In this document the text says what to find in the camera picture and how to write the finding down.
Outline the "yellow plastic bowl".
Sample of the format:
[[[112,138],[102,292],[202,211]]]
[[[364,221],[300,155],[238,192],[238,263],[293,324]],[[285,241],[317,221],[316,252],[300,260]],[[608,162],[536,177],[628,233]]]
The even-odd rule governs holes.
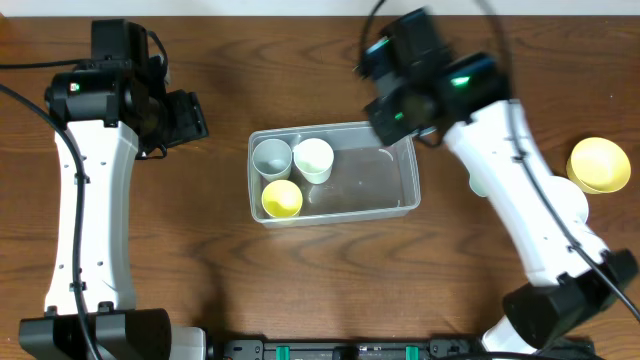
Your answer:
[[[631,163],[616,143],[601,137],[579,141],[566,165],[568,178],[583,192],[606,194],[617,192],[631,178]]]

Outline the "grey plastic cup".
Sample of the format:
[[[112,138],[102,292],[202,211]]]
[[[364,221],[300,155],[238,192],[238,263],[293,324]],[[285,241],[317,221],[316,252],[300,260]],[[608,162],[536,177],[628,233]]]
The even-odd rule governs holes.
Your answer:
[[[287,180],[291,174],[293,153],[283,140],[267,139],[256,146],[251,161],[265,180]]]

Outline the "white plastic bowl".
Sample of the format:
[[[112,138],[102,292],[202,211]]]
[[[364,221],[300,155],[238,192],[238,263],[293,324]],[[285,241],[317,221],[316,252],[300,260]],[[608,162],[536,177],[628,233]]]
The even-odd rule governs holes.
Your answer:
[[[569,179],[560,176],[550,177],[548,197],[558,212],[571,213],[582,223],[587,222],[589,204],[586,195]]]

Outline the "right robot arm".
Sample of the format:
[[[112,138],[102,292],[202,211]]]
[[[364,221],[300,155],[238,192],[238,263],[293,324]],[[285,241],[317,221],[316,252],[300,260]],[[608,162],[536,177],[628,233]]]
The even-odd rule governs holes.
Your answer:
[[[502,24],[493,12],[487,19],[498,57],[456,57],[421,8],[385,26],[376,42],[361,36],[357,69],[377,89],[365,111],[380,141],[446,147],[514,243],[527,281],[503,298],[503,317],[481,337],[479,357],[545,359],[568,332],[625,302],[639,265],[552,197],[551,171],[512,92]]]

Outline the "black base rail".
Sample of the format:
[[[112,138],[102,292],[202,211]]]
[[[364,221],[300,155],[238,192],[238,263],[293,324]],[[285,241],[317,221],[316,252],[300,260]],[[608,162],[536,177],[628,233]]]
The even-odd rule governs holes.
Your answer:
[[[240,339],[211,343],[214,360],[436,360],[494,359],[480,340],[469,336],[435,337],[417,342],[277,342]]]

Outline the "mint green plastic spoon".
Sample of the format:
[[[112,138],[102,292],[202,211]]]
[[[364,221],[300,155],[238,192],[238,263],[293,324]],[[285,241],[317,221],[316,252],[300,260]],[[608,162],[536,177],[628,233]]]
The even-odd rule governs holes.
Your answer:
[[[475,175],[470,175],[469,176],[469,187],[477,196],[479,196],[481,198],[486,198],[487,197],[487,192],[486,192],[482,182]]]

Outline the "clear plastic container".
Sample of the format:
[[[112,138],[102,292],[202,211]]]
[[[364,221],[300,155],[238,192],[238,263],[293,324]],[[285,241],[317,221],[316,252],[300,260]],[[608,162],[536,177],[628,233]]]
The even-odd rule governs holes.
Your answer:
[[[309,183],[297,169],[289,180],[301,190],[296,217],[272,218],[261,204],[267,181],[247,159],[249,203],[253,219],[266,228],[314,226],[401,217],[421,201],[413,142],[404,138],[385,147],[366,121],[261,130],[248,140],[248,154],[263,141],[278,139],[294,147],[309,138],[326,141],[335,158],[328,180]]]

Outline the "yellow plastic cup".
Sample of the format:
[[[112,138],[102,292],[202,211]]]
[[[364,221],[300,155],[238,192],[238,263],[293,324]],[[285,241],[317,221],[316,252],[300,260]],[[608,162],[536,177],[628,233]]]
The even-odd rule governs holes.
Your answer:
[[[300,188],[288,180],[269,183],[261,194],[261,205],[271,218],[298,216],[303,205]]]

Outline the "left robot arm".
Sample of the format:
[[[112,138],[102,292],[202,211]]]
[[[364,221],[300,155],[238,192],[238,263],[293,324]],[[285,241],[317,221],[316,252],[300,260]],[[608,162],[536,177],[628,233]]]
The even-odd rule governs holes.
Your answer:
[[[124,19],[96,20],[91,55],[55,75],[43,113],[61,174],[58,245],[44,314],[24,319],[21,348],[37,359],[207,359],[206,332],[140,310],[131,275],[129,190],[134,163],[204,138],[192,92],[168,91],[157,35]]]

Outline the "white plastic cup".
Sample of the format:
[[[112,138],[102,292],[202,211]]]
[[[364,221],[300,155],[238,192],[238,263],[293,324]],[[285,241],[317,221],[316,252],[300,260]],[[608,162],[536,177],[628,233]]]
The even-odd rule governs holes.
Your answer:
[[[314,185],[326,182],[334,162],[334,151],[324,140],[310,138],[293,149],[294,164],[303,177]]]

